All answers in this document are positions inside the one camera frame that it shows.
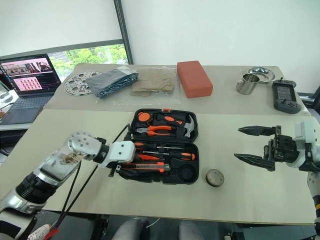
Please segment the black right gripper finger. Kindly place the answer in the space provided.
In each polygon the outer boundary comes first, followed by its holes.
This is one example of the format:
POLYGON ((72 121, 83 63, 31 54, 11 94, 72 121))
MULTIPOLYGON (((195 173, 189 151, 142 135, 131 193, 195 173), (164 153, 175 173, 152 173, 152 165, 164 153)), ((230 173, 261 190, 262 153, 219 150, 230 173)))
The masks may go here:
POLYGON ((249 165, 264 168, 270 172, 273 172, 276 169, 274 162, 269 161, 269 160, 265 160, 262 157, 257 156, 257 155, 242 154, 242 153, 234 153, 233 155, 236 158, 238 158, 239 160, 241 160, 249 165))
POLYGON ((271 136, 277 134, 276 127, 258 125, 240 127, 238 131, 250 136, 271 136))

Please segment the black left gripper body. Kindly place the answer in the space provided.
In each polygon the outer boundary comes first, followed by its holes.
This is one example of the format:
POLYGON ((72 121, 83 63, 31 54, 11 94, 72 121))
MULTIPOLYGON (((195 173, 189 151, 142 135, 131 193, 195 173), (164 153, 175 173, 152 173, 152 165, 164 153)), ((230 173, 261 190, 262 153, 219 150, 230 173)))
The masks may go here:
POLYGON ((121 163, 121 162, 110 162, 108 165, 107 165, 107 168, 110 169, 110 172, 108 174, 108 177, 109 178, 112 178, 115 173, 117 173, 119 176, 125 178, 126 177, 126 174, 125 174, 125 171, 124 171, 124 166, 125 166, 125 163, 121 163))

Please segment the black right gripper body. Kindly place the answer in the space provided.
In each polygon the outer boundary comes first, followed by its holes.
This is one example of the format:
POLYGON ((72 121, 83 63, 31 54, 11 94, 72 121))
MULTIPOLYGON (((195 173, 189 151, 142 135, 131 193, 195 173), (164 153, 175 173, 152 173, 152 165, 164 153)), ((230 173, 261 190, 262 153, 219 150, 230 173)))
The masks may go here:
POLYGON ((300 152, 296 142, 291 136, 283 135, 280 125, 263 127, 263 136, 274 135, 263 148, 263 159, 268 162, 293 163, 297 160, 300 152))

